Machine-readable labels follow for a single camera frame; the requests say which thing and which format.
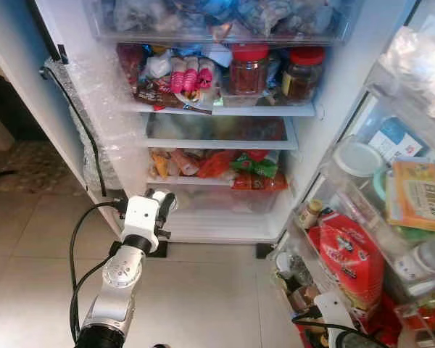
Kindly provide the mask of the clear crisper drawer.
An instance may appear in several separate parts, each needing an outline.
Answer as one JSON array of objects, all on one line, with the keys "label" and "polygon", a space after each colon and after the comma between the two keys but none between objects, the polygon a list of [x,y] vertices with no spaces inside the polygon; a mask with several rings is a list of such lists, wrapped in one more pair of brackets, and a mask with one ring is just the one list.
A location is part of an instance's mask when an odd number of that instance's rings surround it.
[{"label": "clear crisper drawer", "polygon": [[149,148],[295,150],[290,119],[275,115],[144,114]]}]

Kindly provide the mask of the small bottle yellow cap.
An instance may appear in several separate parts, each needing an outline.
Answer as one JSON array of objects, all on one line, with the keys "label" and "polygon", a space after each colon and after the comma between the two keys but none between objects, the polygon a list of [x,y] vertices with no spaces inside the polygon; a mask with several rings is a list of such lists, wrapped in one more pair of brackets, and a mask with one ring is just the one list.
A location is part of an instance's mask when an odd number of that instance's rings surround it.
[{"label": "small bottle yellow cap", "polygon": [[319,215],[323,209],[324,203],[321,200],[307,200],[297,213],[297,225],[299,225],[304,232],[307,232],[313,228],[313,226],[317,225],[317,219],[319,219]]}]

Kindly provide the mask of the small white plastic bag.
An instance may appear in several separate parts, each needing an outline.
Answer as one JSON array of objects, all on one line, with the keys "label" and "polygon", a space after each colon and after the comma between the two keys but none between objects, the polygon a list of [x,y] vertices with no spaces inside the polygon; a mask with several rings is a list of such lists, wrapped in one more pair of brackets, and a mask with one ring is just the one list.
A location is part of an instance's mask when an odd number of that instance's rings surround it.
[{"label": "small white plastic bag", "polygon": [[172,57],[173,51],[171,49],[166,49],[158,55],[148,57],[144,67],[144,78],[155,80],[173,72]]}]

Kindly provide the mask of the clear bubble wrap sheet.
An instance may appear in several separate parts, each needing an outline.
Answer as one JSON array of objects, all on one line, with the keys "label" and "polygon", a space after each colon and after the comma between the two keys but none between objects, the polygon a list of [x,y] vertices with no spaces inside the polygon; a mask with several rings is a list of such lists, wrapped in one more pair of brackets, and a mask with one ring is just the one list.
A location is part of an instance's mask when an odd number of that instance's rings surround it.
[{"label": "clear bubble wrap sheet", "polygon": [[88,191],[109,198],[144,193],[149,156],[141,116],[131,109],[131,90],[115,53],[49,57],[42,69],[69,107],[81,145],[76,173]]}]

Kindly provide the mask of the green snack pack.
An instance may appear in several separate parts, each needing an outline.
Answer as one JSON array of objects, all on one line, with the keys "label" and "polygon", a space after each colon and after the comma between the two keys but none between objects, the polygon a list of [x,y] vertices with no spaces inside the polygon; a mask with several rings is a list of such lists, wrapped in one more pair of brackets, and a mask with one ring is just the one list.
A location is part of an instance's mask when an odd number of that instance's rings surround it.
[{"label": "green snack pack", "polygon": [[280,165],[280,150],[251,149],[236,154],[230,166],[237,171],[247,171],[263,177],[274,177]]}]

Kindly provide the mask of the long flat red pack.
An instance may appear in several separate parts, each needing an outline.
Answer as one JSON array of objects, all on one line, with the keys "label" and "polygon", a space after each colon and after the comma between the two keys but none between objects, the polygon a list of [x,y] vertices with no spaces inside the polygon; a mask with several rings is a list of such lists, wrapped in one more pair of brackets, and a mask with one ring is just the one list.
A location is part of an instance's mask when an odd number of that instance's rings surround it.
[{"label": "long flat red pack", "polygon": [[267,192],[281,191],[287,188],[289,188],[289,185],[282,172],[277,172],[271,177],[251,172],[238,173],[231,185],[232,190],[260,190]]}]

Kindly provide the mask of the speckled floor mat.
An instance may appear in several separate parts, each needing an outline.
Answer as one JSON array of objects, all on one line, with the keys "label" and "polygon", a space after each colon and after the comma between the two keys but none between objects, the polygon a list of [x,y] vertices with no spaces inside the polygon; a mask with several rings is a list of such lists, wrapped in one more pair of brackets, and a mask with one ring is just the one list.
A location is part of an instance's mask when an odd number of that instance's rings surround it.
[{"label": "speckled floor mat", "polygon": [[48,141],[18,141],[0,150],[0,192],[85,196],[81,182]]}]

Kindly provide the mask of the red-lid jar dark contents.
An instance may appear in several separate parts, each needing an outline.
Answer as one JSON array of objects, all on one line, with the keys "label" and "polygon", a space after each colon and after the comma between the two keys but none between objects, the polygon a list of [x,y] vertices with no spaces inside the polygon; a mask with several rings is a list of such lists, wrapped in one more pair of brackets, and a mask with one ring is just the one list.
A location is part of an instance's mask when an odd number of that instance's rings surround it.
[{"label": "red-lid jar dark contents", "polygon": [[320,46],[298,46],[289,49],[289,62],[283,73],[283,93],[290,105],[305,105],[313,100],[323,75],[325,49]]}]

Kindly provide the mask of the orange carton box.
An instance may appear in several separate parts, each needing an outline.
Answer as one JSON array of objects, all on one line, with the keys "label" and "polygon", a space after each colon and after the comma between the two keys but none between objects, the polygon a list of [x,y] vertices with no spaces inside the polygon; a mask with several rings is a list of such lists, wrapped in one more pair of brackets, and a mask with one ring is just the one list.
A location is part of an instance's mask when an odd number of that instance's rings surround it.
[{"label": "orange carton box", "polygon": [[403,228],[435,232],[435,162],[397,157],[386,190],[386,221]]}]

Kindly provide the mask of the clear box of tomatoes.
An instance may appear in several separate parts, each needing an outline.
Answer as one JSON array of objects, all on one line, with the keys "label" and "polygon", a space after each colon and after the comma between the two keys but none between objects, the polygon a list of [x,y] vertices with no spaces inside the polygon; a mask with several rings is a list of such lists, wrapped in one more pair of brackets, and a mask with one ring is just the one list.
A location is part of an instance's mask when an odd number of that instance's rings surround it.
[{"label": "clear box of tomatoes", "polygon": [[402,325],[399,348],[435,348],[435,291],[394,309]]}]

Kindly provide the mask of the dark brown snack package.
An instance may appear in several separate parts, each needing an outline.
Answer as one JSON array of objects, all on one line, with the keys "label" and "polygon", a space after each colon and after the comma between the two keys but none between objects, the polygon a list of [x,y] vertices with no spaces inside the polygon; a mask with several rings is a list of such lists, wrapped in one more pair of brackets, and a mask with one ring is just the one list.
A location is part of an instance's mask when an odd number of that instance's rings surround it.
[{"label": "dark brown snack package", "polygon": [[212,113],[211,110],[195,107],[188,102],[182,101],[180,99],[181,95],[171,92],[167,78],[141,80],[141,82],[138,82],[133,96],[136,102],[151,105],[155,110],[175,107],[175,109],[184,109],[189,112]]}]

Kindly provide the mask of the blue white box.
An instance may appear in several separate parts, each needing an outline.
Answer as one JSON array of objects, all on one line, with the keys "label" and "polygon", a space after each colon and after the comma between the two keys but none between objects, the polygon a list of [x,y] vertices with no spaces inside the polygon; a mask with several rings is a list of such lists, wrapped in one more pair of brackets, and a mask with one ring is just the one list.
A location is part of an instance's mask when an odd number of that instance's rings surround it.
[{"label": "blue white box", "polygon": [[371,134],[367,144],[374,148],[386,162],[399,157],[416,157],[428,149],[422,139],[410,132],[399,118],[387,118]]}]

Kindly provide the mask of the clear drawer with frozen bags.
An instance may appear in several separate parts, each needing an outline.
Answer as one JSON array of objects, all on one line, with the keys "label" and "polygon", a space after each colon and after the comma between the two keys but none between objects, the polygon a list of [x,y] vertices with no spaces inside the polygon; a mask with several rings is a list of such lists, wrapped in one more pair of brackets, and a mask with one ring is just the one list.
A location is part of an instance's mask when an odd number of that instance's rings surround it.
[{"label": "clear drawer with frozen bags", "polygon": [[98,38],[140,44],[333,46],[363,0],[83,0]]}]

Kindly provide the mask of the red-lid jar of chili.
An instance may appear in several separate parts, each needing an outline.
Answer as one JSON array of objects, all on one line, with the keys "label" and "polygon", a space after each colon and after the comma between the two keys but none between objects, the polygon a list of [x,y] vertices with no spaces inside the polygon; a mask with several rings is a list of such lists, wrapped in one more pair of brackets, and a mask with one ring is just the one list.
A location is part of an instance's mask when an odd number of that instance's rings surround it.
[{"label": "red-lid jar of chili", "polygon": [[228,68],[231,95],[256,96],[266,90],[268,45],[266,43],[232,43],[232,60]]}]

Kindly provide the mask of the orange snack pack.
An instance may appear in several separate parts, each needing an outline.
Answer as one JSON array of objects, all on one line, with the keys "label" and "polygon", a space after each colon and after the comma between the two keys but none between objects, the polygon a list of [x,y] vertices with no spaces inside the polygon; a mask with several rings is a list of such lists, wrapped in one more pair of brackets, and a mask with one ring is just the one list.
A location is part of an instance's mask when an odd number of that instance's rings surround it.
[{"label": "orange snack pack", "polygon": [[184,149],[174,149],[169,152],[169,157],[177,166],[178,173],[183,176],[197,176],[199,172],[198,159],[187,152]]}]

